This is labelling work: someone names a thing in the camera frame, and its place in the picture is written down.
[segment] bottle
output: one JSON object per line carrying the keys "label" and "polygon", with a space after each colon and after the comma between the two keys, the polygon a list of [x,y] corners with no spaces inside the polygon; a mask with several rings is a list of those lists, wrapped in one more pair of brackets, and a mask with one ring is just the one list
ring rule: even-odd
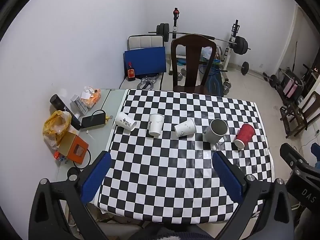
{"label": "bottle", "polygon": [[69,112],[71,114],[71,125],[77,130],[81,129],[81,123],[78,120],[78,118],[74,116],[74,114],[70,111],[70,109],[65,105],[65,103],[60,99],[60,97],[57,94],[53,95],[50,98],[50,103],[54,106],[56,110]]}
{"label": "bottle", "polygon": [[134,74],[134,68],[132,67],[131,62],[128,62],[127,72],[128,72],[128,81],[136,80],[136,76]]}

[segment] smartphone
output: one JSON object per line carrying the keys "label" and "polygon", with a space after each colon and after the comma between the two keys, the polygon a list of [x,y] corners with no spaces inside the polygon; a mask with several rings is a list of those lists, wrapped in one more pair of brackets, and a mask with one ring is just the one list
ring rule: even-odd
{"label": "smartphone", "polygon": [[83,129],[102,124],[106,124],[106,113],[94,114],[82,118],[81,128]]}

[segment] paper cup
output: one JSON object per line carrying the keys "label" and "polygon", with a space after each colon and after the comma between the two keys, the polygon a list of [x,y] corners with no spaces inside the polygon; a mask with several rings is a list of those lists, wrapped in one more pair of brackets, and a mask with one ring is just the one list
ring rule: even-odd
{"label": "paper cup", "polygon": [[124,112],[120,112],[116,117],[116,125],[121,126],[127,130],[133,131],[137,126],[137,122],[127,116]]}
{"label": "paper cup", "polygon": [[162,114],[151,114],[149,117],[149,134],[159,136],[161,134],[164,116]]}
{"label": "paper cup", "polygon": [[192,119],[188,119],[182,123],[175,125],[174,130],[177,137],[194,134],[196,132],[196,125]]}
{"label": "paper cup", "polygon": [[244,123],[236,136],[235,145],[239,149],[243,149],[246,145],[248,145],[248,142],[252,140],[254,134],[254,127],[248,123]]}

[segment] yellow plastic bag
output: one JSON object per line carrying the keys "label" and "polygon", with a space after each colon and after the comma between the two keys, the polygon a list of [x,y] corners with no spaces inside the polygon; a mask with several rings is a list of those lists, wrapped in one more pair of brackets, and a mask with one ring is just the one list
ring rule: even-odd
{"label": "yellow plastic bag", "polygon": [[69,112],[55,111],[47,121],[45,121],[42,134],[44,139],[57,150],[64,134],[68,131],[71,123],[71,114]]}

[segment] brown bottle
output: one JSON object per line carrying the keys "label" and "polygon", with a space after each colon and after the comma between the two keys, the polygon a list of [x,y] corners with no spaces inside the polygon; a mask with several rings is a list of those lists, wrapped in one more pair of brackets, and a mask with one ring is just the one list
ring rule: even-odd
{"label": "brown bottle", "polygon": [[127,72],[128,72],[128,81],[136,80],[136,76],[134,74],[134,68],[132,67],[131,62],[128,62]]}

